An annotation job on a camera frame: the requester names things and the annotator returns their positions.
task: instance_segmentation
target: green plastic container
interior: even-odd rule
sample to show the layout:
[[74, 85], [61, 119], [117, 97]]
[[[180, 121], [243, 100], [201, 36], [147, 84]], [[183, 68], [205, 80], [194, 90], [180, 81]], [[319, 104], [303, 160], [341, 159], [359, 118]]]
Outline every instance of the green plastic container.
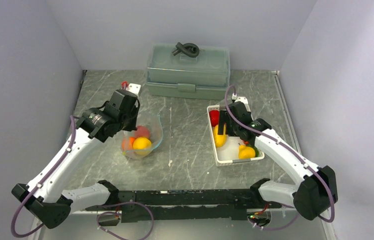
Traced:
[[146, 72], [150, 93], [190, 99], [223, 99], [229, 86], [229, 50], [226, 47], [198, 47], [199, 55], [188, 57], [183, 53], [174, 56], [175, 44], [155, 44]]

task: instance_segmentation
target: container lid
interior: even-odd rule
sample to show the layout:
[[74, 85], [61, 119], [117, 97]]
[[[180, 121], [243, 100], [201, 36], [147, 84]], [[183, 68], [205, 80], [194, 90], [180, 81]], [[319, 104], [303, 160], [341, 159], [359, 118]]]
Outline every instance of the container lid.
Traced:
[[192, 84], [226, 87], [229, 83], [229, 50], [226, 47], [198, 46], [197, 57], [173, 55], [175, 44], [157, 43], [147, 63], [147, 81], [160, 84]]

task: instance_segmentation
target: clear plastic bowl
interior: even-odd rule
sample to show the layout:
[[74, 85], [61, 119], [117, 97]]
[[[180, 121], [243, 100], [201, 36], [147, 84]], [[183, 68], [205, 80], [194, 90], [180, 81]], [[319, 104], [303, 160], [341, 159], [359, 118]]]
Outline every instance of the clear plastic bowl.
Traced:
[[151, 145], [144, 149], [134, 149], [130, 138], [135, 136], [136, 131], [123, 131], [123, 139], [121, 144], [122, 153], [133, 159], [141, 159], [149, 155], [155, 150], [163, 140], [163, 129], [162, 123], [160, 122], [160, 116], [152, 115], [148, 113], [139, 113], [137, 116], [137, 127], [143, 126], [150, 131]]

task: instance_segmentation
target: white basket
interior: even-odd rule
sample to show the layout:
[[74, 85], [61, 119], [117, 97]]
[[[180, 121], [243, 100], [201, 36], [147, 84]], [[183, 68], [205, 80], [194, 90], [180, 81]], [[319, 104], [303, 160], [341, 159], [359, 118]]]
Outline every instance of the white basket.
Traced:
[[216, 147], [215, 139], [213, 138], [213, 128], [210, 123], [209, 112], [211, 110], [218, 110], [219, 105], [211, 105], [207, 107], [207, 121], [209, 124], [210, 138], [212, 139], [213, 154], [215, 155], [216, 166], [229, 166], [233, 164], [251, 163], [265, 157], [265, 153], [259, 150], [259, 155], [249, 159], [238, 159], [238, 146], [244, 145], [243, 141], [237, 136], [227, 136], [227, 140], [222, 147]]

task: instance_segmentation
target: yellow bell pepper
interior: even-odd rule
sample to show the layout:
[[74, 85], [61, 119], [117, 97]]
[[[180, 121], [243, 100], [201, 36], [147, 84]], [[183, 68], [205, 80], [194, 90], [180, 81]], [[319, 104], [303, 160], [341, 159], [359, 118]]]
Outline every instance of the yellow bell pepper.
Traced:
[[225, 144], [227, 134], [226, 134], [226, 126], [225, 125], [224, 125], [224, 134], [222, 134], [222, 135], [218, 135], [218, 128], [219, 128], [219, 124], [216, 125], [215, 128], [213, 129], [213, 138], [215, 139], [215, 146], [217, 148], [220, 148]]
[[256, 157], [256, 152], [252, 147], [240, 145], [238, 147], [238, 159], [251, 159]]

